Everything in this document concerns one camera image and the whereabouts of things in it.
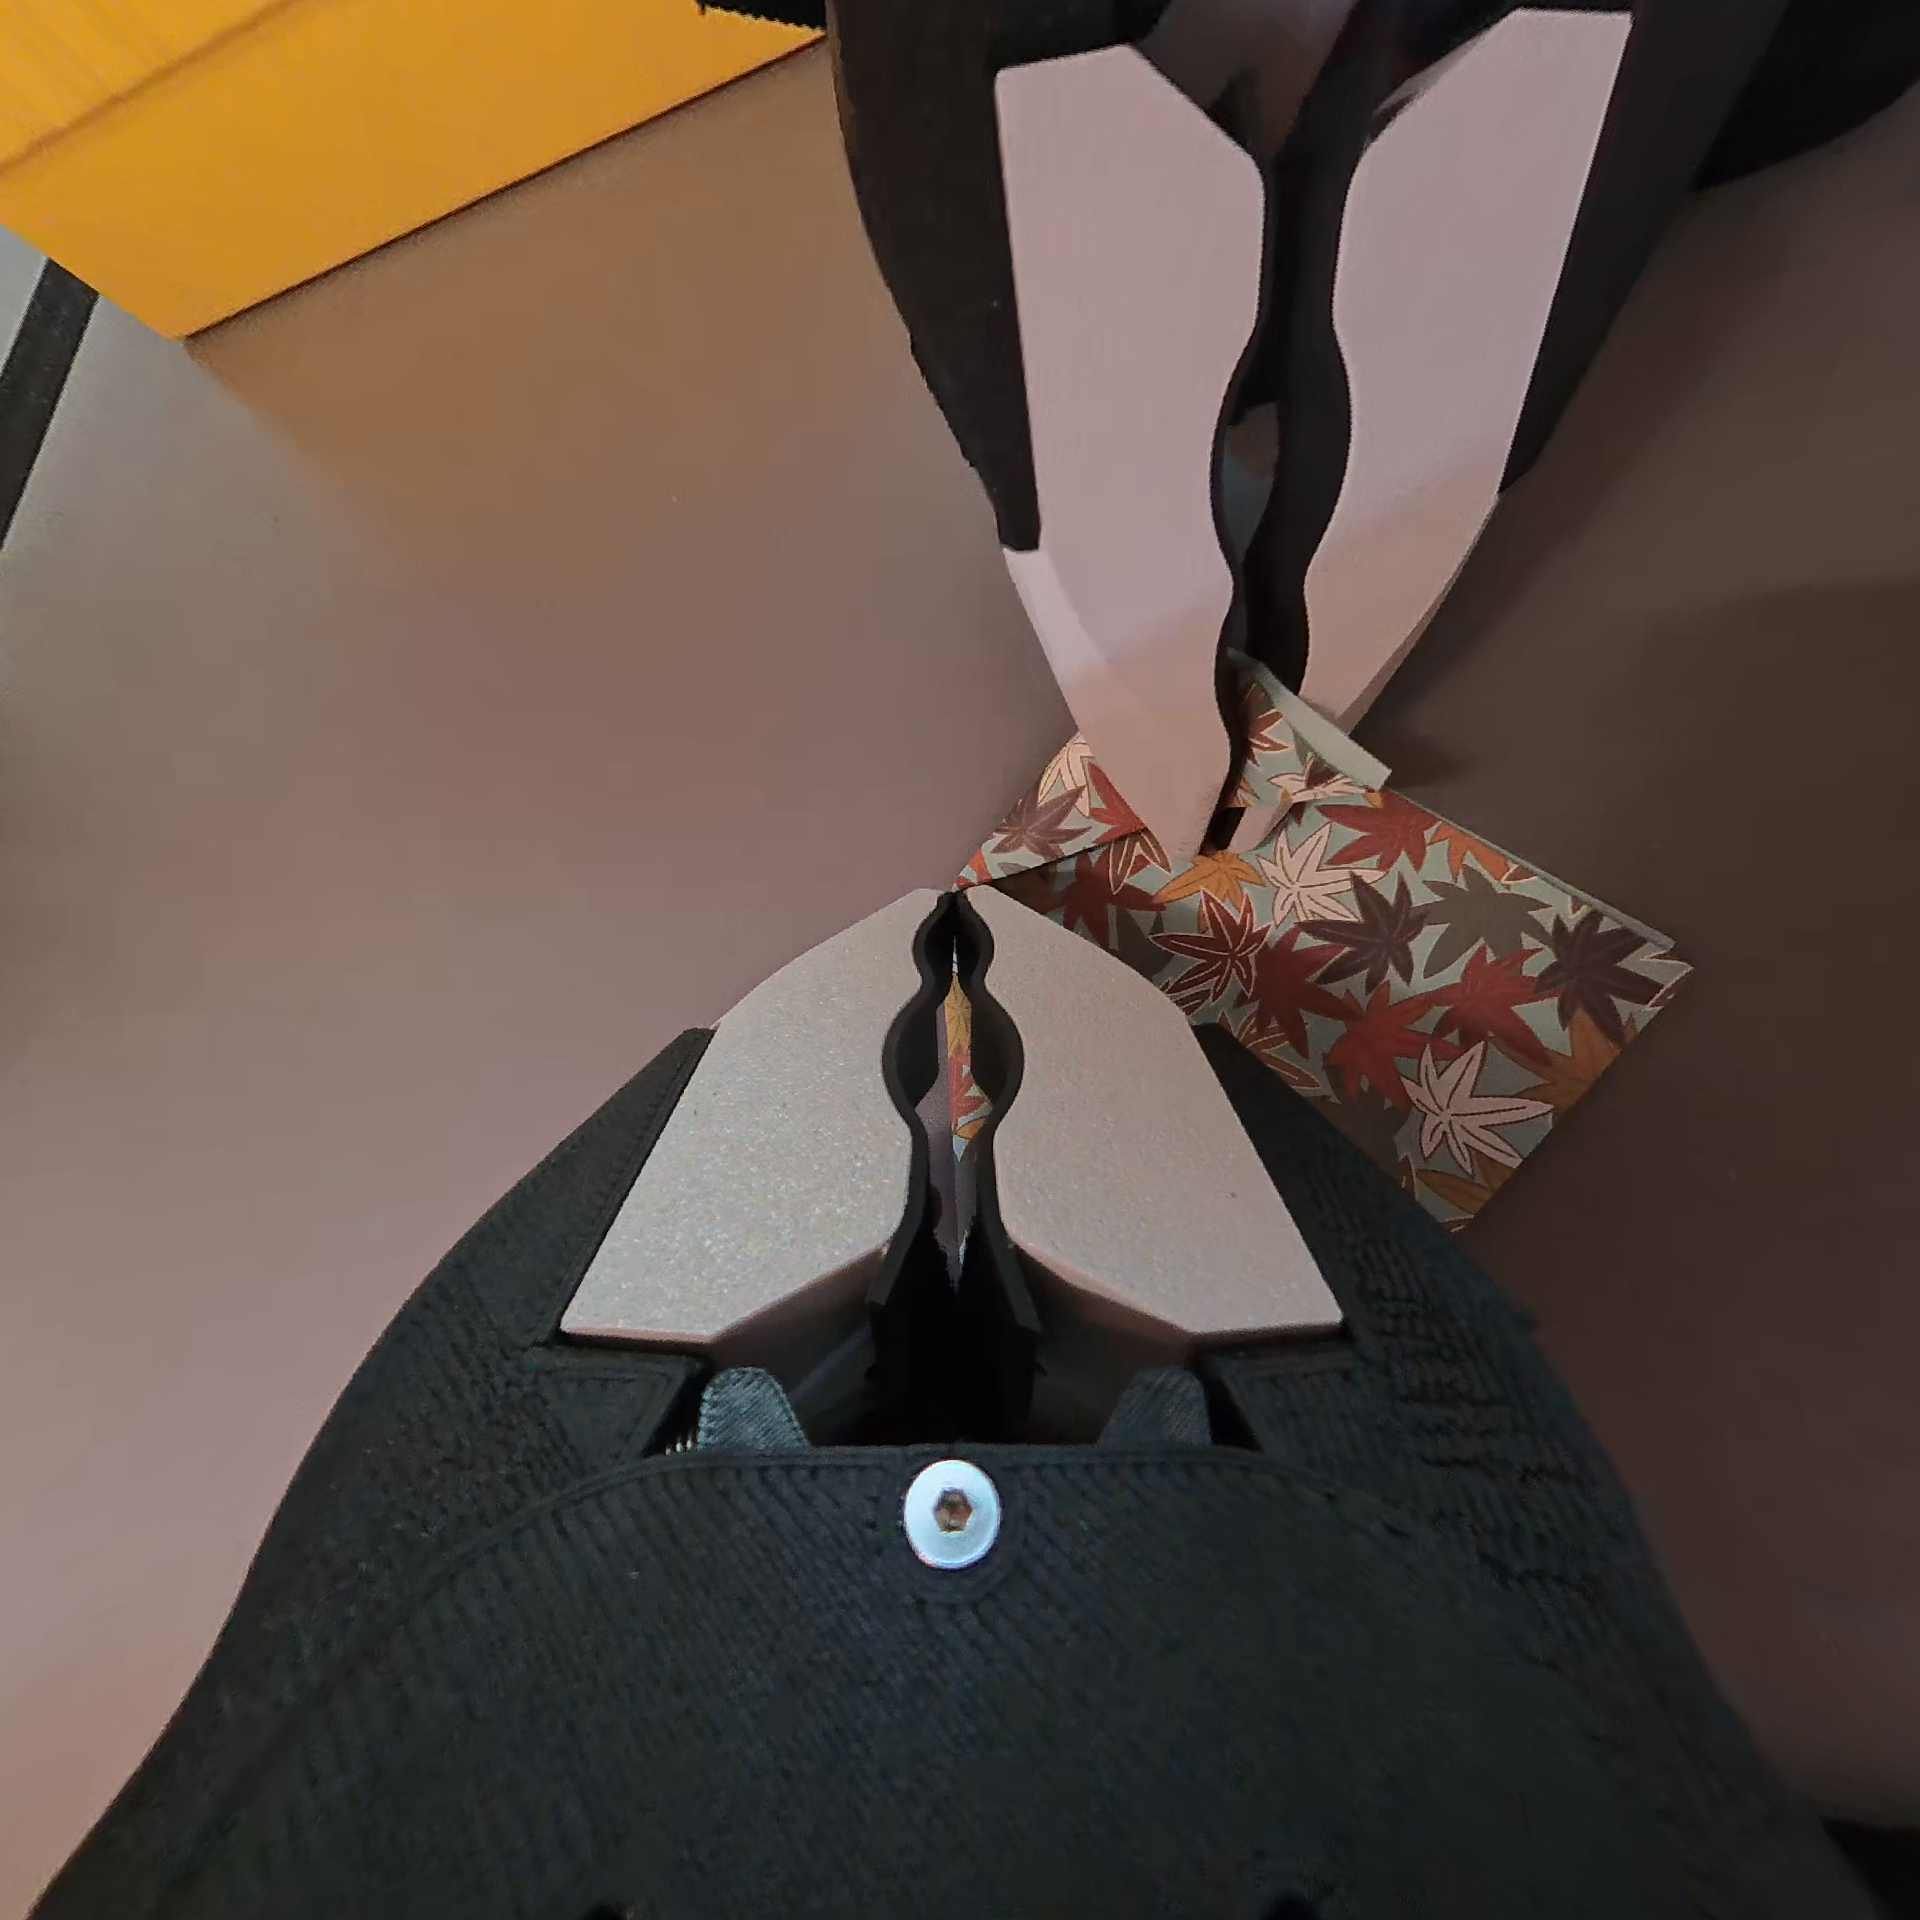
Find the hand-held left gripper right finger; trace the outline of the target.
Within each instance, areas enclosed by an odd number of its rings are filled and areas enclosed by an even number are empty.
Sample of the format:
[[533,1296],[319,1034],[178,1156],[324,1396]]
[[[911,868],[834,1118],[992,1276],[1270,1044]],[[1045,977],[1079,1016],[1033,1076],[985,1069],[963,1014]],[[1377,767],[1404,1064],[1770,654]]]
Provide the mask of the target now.
[[1094,1304],[1189,1346],[1343,1322],[1182,1010],[1123,959],[990,886],[985,990],[1020,1044],[992,1094],[1000,1221]]

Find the black mat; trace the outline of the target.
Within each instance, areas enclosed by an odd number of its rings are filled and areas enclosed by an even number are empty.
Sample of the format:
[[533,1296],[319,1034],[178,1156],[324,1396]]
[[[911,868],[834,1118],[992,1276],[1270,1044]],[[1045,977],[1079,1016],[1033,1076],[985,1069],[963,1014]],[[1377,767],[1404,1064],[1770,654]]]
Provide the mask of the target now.
[[2,368],[2,540],[9,540],[84,344],[99,291],[54,260],[44,262]]

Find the yellow box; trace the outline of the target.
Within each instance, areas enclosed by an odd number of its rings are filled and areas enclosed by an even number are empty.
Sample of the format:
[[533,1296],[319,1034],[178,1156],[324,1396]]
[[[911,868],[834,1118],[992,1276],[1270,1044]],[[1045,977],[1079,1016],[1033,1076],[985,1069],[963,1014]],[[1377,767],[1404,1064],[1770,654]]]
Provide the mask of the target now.
[[695,1],[6,1],[2,219],[182,337],[812,39]]

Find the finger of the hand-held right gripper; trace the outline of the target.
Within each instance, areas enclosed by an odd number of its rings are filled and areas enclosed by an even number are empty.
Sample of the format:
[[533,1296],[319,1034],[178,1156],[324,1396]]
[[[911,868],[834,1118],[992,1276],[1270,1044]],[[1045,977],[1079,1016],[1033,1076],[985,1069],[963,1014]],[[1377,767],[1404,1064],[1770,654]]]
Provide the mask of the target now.
[[1494,513],[1629,36],[1630,12],[1514,9],[1361,153],[1332,287],[1349,461],[1305,579],[1303,694],[1343,727]]
[[1009,66],[994,99],[1041,513],[1007,563],[1093,756],[1189,861],[1236,762],[1214,466],[1265,181],[1130,46]]

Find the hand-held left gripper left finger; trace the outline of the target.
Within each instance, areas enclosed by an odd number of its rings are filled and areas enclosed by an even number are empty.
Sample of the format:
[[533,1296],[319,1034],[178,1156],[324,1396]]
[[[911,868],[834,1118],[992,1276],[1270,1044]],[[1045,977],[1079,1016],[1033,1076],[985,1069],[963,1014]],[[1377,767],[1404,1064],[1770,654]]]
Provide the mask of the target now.
[[827,1332],[888,1249],[922,1132],[885,1047],[922,990],[918,887],[792,958],[715,1025],[564,1307],[564,1334],[724,1349]]

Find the maple leaf origami paper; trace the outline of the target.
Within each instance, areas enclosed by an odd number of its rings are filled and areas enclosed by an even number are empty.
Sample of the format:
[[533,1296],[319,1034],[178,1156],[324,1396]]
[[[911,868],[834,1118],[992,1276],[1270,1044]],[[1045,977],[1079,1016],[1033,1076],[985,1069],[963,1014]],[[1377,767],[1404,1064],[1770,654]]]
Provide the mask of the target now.
[[1386,785],[1239,659],[1263,837],[1182,866],[1075,736],[958,875],[1090,937],[1460,1231],[1681,991],[1673,939]]

